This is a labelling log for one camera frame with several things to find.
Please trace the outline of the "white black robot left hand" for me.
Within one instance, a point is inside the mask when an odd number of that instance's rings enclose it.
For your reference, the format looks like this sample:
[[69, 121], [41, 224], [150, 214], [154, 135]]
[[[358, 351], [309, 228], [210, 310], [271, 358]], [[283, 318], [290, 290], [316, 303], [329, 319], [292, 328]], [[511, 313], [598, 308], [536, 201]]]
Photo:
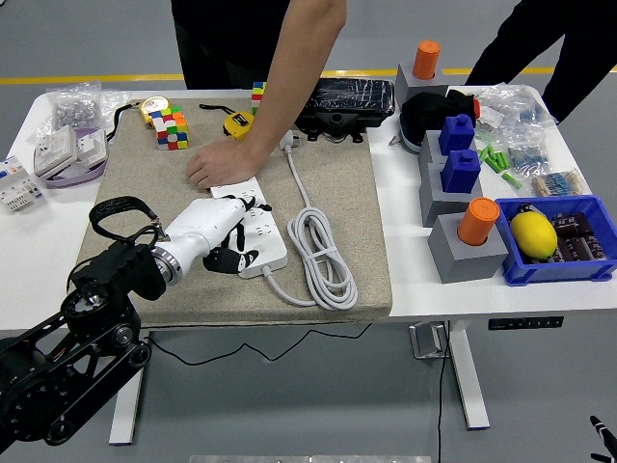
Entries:
[[243, 199], [227, 195], [192, 201], [165, 229], [165, 236], [152, 251], [168, 284], [172, 286], [184, 279], [195, 259], [209, 257], [217, 247], [229, 253], [228, 242], [233, 231], [237, 231], [239, 257], [234, 271], [238, 273], [252, 263], [258, 252], [244, 251], [244, 224], [245, 213], [254, 208], [272, 210], [257, 197]]

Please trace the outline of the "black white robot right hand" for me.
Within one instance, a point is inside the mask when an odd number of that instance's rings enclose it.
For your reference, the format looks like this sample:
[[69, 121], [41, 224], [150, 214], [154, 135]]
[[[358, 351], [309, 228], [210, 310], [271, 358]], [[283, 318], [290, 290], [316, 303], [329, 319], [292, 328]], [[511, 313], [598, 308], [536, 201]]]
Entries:
[[608, 455], [592, 452], [590, 457], [597, 462], [615, 462], [617, 457], [616, 436], [596, 416], [590, 416], [589, 420], [608, 451]]

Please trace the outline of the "person's left hand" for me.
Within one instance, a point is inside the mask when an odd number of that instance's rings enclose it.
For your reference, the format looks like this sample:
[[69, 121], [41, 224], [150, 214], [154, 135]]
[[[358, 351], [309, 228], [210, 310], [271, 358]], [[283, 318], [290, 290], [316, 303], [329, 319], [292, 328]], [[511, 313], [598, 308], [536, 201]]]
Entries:
[[188, 161], [185, 175], [201, 190], [243, 182], [259, 172], [271, 152], [252, 140], [223, 137], [199, 148]]

